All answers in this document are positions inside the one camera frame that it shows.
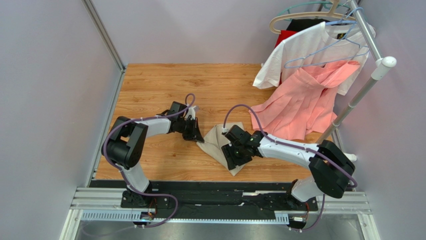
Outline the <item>beige cloth napkin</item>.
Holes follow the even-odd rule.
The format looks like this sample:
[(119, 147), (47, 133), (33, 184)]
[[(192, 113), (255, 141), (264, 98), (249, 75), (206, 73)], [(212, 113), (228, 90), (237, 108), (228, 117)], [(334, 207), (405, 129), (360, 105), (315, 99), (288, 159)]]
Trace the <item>beige cloth napkin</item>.
[(222, 133), (223, 124), (216, 124), (203, 137), (204, 142), (197, 142), (196, 144), (203, 152), (205, 152), (207, 155), (209, 155), (218, 163), (220, 163), (234, 177), (238, 174), (238, 172), (242, 170), (245, 164), (241, 166), (236, 166), (234, 169), (229, 169), (228, 162), (221, 149), (222, 146), (228, 145), (229, 141), (226, 137), (222, 135)]

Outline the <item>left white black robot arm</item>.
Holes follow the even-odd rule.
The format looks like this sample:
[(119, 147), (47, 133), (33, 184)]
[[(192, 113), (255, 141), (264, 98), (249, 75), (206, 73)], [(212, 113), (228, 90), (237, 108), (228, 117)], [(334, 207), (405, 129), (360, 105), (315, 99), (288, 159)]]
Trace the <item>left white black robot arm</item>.
[(107, 135), (101, 154), (123, 175), (127, 189), (126, 202), (146, 208), (154, 202), (152, 184), (139, 163), (147, 138), (180, 133), (185, 141), (204, 143), (196, 113), (196, 105), (174, 101), (170, 109), (147, 118), (116, 119)]

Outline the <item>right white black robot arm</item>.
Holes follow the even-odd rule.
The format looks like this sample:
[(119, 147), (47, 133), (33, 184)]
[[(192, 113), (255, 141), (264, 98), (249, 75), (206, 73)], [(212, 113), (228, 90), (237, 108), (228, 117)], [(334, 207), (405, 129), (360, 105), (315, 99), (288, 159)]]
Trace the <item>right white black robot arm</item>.
[(332, 141), (301, 143), (261, 130), (249, 133), (236, 124), (223, 128), (221, 134), (228, 141), (221, 149), (231, 170), (259, 157), (284, 160), (310, 171), (309, 177), (294, 180), (285, 191), (284, 204), (290, 209), (320, 195), (340, 199), (348, 188), (356, 187), (355, 165)]

